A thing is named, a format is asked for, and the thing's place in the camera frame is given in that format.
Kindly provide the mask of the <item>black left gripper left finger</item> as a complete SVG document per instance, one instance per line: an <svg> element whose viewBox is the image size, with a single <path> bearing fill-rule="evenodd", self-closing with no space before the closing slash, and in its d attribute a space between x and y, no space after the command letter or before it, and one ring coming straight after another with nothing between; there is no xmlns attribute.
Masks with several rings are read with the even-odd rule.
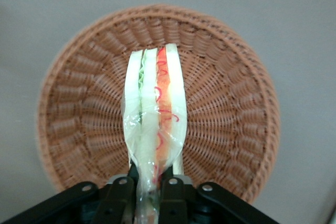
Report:
<svg viewBox="0 0 336 224"><path fill-rule="evenodd" d="M139 174L131 165L126 174L112 176L102 188L92 223L134 223Z"/></svg>

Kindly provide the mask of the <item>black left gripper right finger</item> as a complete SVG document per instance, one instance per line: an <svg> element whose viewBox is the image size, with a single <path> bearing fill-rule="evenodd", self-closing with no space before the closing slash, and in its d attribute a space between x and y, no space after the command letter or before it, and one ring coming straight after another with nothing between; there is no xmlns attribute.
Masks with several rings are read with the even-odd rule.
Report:
<svg viewBox="0 0 336 224"><path fill-rule="evenodd" d="M169 167L161 178L158 223L190 223L188 207L194 190L192 180L186 175L174 174L173 167Z"/></svg>

